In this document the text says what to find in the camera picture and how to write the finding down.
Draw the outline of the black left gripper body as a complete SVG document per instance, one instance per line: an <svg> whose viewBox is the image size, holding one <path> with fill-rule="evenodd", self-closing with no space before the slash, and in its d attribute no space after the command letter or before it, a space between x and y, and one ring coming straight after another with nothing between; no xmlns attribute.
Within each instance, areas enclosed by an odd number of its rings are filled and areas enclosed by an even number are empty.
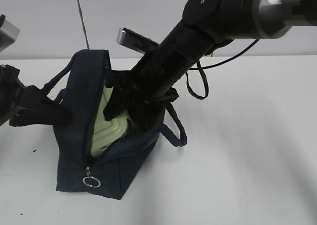
<svg viewBox="0 0 317 225"><path fill-rule="evenodd" d="M8 64L0 65L0 125L24 108L20 105L26 87L19 80L20 70Z"/></svg>

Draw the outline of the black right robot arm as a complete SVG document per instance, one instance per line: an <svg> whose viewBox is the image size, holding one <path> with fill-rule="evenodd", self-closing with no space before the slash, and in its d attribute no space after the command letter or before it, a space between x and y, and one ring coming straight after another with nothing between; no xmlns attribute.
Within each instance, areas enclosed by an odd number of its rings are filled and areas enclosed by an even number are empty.
<svg viewBox="0 0 317 225"><path fill-rule="evenodd" d="M178 98L174 84L203 56L234 40L278 39L294 26L316 24L317 0L188 0L181 20L161 43L123 28L117 42L143 57L131 70L107 76L112 94L104 117L128 111L144 119Z"/></svg>

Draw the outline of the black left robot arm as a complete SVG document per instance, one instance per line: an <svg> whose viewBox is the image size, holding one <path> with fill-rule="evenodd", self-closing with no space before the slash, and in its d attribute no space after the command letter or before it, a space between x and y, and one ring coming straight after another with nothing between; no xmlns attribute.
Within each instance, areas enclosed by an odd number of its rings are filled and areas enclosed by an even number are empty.
<svg viewBox="0 0 317 225"><path fill-rule="evenodd" d="M72 112L47 97L36 86L24 86L19 80L20 70L0 66L0 124L9 121L13 127L34 124L67 126L73 119Z"/></svg>

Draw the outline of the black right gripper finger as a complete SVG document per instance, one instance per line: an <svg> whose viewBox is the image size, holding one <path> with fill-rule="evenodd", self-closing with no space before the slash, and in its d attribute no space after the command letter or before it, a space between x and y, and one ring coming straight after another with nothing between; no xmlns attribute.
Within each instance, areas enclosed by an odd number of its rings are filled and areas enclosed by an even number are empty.
<svg viewBox="0 0 317 225"><path fill-rule="evenodd" d="M151 102L143 98L130 99L128 112L132 121L132 133L150 130L162 111L162 103Z"/></svg>
<svg viewBox="0 0 317 225"><path fill-rule="evenodd" d="M126 114L132 121L130 109L134 106L134 92L131 88L114 86L109 101L107 102L103 114L106 121L110 121L121 114Z"/></svg>

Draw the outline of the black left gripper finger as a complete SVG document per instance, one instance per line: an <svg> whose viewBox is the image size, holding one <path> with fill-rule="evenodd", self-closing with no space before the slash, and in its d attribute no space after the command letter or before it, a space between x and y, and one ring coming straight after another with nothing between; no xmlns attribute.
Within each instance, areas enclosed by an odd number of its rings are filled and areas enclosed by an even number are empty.
<svg viewBox="0 0 317 225"><path fill-rule="evenodd" d="M22 112L32 112L49 119L53 125L69 125L72 122L72 112L48 98L36 86L28 86L23 93Z"/></svg>
<svg viewBox="0 0 317 225"><path fill-rule="evenodd" d="M9 125L12 127L24 127L29 125L53 125L53 123L46 118L36 115L32 112L19 112L9 120Z"/></svg>

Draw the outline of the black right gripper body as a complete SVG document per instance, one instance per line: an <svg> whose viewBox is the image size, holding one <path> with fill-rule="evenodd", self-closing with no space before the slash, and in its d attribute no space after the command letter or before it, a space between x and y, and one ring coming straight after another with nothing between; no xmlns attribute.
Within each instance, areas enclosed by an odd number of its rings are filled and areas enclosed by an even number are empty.
<svg viewBox="0 0 317 225"><path fill-rule="evenodd" d="M134 98L151 102L175 101L175 83L191 68L191 59L181 50L147 52L131 70L109 70L106 87L131 88Z"/></svg>

